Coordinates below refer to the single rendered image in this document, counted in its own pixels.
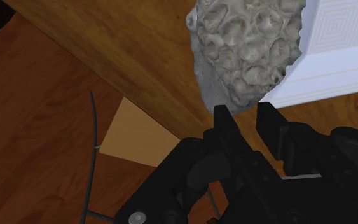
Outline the brown wooden table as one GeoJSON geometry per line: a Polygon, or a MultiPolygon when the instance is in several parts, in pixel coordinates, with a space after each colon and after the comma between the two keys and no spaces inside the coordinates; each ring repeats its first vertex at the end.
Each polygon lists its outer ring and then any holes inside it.
{"type": "Polygon", "coordinates": [[[182,139],[211,128],[186,15],[196,0],[4,0],[182,139]]]}

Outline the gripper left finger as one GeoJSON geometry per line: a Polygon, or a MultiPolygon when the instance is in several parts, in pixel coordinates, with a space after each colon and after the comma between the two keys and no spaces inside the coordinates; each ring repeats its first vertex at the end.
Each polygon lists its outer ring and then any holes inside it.
{"type": "Polygon", "coordinates": [[[280,224],[279,206],[262,191],[249,163],[269,171],[264,156],[253,151],[225,105],[215,106],[214,126],[203,138],[179,141],[114,217],[117,224],[188,224],[188,215],[215,181],[230,202],[226,224],[280,224]]]}

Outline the grey bumpy rock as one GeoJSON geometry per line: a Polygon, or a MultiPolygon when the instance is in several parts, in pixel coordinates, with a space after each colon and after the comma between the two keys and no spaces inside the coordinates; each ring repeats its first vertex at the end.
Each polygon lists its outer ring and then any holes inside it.
{"type": "Polygon", "coordinates": [[[301,56],[305,0],[196,0],[187,14],[193,73],[208,112],[257,104],[301,56]]]}

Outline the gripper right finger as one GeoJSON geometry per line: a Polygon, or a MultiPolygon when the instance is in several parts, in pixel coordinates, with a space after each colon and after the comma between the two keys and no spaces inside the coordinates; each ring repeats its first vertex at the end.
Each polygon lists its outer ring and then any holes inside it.
{"type": "Polygon", "coordinates": [[[288,176],[317,171],[333,195],[358,218],[358,129],[337,127],[330,134],[307,123],[288,121],[271,103],[257,105],[256,130],[288,176]]]}

